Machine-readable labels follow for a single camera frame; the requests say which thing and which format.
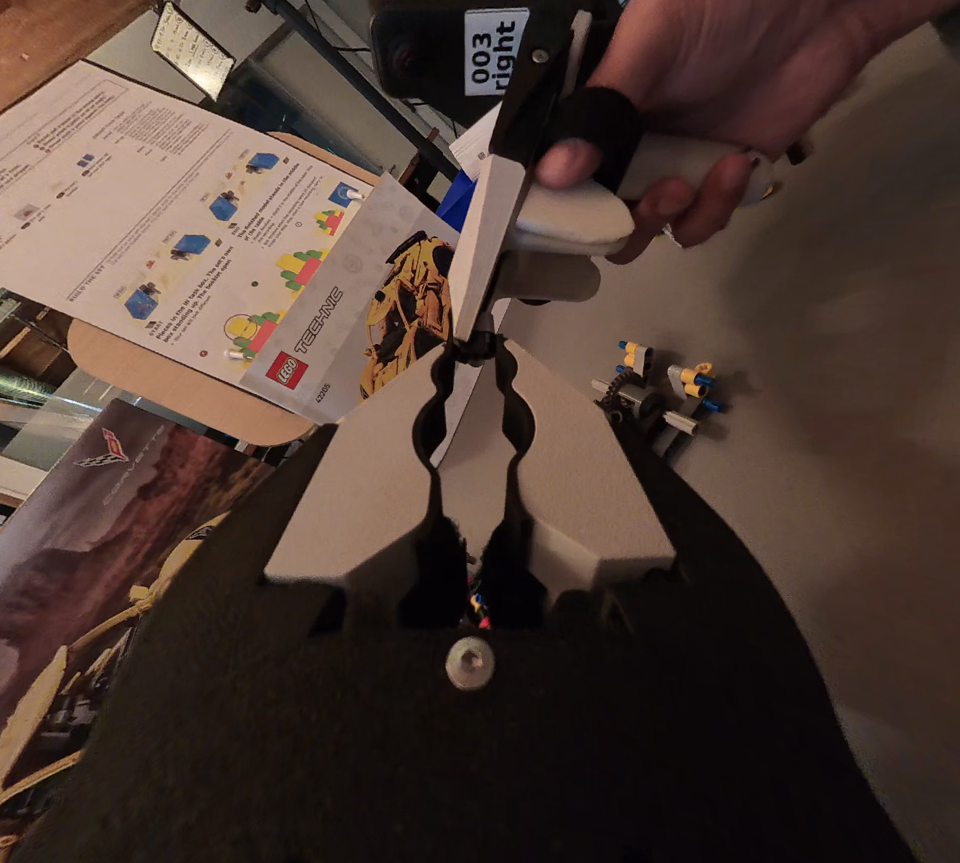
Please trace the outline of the grey instruction booklet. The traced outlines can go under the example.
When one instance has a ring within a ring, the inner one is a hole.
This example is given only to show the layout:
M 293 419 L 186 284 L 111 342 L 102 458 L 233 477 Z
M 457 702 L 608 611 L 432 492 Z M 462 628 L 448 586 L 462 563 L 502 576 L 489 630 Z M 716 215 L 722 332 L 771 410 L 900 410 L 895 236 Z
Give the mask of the grey instruction booklet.
M 443 346 L 460 231 L 386 176 L 245 371 L 248 391 L 320 425 Z

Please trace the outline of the grey desk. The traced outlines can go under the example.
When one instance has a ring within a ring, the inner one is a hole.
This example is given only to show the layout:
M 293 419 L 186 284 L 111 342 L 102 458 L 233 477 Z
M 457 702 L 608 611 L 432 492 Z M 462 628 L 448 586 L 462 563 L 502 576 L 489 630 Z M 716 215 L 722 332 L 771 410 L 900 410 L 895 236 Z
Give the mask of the grey desk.
M 750 547 L 923 861 L 958 861 L 958 58 L 878 56 L 783 188 L 705 245 L 658 238 L 582 304 L 502 331 L 591 396 L 618 341 L 711 362 L 725 413 L 678 472 Z

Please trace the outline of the white paper card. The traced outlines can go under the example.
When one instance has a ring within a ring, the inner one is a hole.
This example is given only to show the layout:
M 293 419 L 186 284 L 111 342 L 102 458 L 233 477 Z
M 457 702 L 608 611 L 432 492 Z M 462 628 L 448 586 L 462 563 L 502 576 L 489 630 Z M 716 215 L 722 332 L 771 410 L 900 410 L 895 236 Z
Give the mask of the white paper card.
M 489 156 L 494 124 L 480 121 L 450 144 L 450 152 L 471 182 L 475 183 Z

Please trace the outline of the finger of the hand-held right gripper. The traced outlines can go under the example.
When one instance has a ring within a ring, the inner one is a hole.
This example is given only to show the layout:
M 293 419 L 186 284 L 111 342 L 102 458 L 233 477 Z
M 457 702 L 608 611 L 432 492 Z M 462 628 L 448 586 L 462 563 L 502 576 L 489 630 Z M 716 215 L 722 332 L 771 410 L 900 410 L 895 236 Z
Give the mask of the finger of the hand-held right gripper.
M 481 314 L 515 211 L 526 195 L 527 171 L 490 154 L 479 173 L 452 260 L 452 339 L 467 346 Z

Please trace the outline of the person's right hand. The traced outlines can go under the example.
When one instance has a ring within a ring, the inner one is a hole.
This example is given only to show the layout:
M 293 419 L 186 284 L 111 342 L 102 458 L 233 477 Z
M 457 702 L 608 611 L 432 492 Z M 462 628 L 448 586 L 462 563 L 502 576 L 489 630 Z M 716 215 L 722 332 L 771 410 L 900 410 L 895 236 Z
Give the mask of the person's right hand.
M 586 85 L 619 94 L 661 133 L 734 145 L 698 187 L 651 185 L 615 258 L 664 224 L 680 245 L 722 230 L 745 194 L 745 151 L 785 154 L 913 24 L 898 0 L 631 0 Z

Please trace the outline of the toy car chassis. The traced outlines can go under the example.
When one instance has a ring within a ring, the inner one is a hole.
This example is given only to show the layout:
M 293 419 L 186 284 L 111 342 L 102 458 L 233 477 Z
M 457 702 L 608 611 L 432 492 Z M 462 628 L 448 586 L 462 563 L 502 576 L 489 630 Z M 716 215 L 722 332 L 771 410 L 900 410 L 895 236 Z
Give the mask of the toy car chassis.
M 665 461 L 726 412 L 713 362 L 677 362 L 640 341 L 621 340 L 617 348 L 613 374 L 591 380 L 594 402 L 610 423 L 629 425 Z

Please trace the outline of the white printed instruction sheet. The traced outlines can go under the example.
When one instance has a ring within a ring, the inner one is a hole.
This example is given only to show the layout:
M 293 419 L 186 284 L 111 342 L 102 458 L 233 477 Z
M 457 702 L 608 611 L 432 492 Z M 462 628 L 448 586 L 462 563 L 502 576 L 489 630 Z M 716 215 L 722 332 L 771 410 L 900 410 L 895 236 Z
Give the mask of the white printed instruction sheet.
M 79 61 L 2 112 L 2 288 L 240 387 L 377 182 Z

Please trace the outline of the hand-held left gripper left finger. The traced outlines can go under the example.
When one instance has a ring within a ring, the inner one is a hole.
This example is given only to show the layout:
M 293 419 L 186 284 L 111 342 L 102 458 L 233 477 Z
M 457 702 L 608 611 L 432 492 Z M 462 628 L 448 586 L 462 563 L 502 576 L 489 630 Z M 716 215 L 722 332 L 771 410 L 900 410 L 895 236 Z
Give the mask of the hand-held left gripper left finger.
M 389 613 L 464 611 L 466 545 L 433 462 L 456 367 L 441 344 L 338 422 L 266 563 L 269 582 L 324 584 Z

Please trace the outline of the small black toy connector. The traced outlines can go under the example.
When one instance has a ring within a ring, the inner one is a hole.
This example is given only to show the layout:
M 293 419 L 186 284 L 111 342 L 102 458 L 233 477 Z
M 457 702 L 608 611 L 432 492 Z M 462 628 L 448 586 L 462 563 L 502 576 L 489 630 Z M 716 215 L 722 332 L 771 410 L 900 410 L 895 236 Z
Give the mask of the small black toy connector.
M 475 328 L 465 340 L 452 336 L 450 347 L 453 358 L 459 364 L 479 368 L 496 359 L 499 339 L 495 330 L 484 328 Z

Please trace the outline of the toy car box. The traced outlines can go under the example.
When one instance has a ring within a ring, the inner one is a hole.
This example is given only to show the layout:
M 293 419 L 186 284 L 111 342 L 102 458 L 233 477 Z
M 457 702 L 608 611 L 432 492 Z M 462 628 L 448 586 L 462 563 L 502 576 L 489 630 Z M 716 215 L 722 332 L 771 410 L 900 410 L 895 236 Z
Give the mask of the toy car box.
M 2 527 L 2 846 L 85 749 L 138 631 L 286 451 L 249 456 L 114 400 Z

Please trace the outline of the small white notice board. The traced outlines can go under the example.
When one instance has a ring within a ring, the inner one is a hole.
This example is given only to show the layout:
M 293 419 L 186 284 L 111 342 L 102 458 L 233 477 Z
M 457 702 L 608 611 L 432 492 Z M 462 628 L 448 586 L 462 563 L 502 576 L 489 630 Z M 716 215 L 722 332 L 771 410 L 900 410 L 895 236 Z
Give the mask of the small white notice board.
M 235 57 L 174 0 L 165 0 L 159 10 L 150 50 L 212 102 L 218 101 L 236 66 Z

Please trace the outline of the blue storage bin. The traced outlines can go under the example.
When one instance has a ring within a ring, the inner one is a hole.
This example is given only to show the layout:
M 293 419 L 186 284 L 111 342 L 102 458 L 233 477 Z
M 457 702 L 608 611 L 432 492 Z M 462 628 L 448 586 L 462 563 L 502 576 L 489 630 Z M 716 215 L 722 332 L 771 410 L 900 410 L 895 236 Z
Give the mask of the blue storage bin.
M 457 173 L 438 205 L 436 215 L 457 233 L 461 233 L 472 199 L 476 181 L 464 171 Z

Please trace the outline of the black metal bar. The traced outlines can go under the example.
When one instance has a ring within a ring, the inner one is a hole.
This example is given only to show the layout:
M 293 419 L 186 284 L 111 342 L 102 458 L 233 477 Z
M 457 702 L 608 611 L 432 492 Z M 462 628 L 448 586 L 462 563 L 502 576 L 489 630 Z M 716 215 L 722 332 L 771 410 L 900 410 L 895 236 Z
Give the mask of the black metal bar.
M 320 57 L 369 103 L 402 137 L 411 143 L 422 159 L 438 173 L 454 180 L 459 167 L 426 135 L 421 133 L 379 89 L 362 75 L 289 0 L 261 0 L 267 10 L 280 17 Z

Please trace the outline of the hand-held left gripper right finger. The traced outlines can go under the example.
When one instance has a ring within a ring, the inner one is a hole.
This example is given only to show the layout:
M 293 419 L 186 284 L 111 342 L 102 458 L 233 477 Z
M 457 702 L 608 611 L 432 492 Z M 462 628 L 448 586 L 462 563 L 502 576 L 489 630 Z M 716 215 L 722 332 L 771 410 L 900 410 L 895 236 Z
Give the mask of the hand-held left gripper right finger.
M 496 341 L 512 449 L 503 517 L 484 550 L 490 613 L 546 613 L 673 568 L 676 549 L 606 414 L 514 341 Z

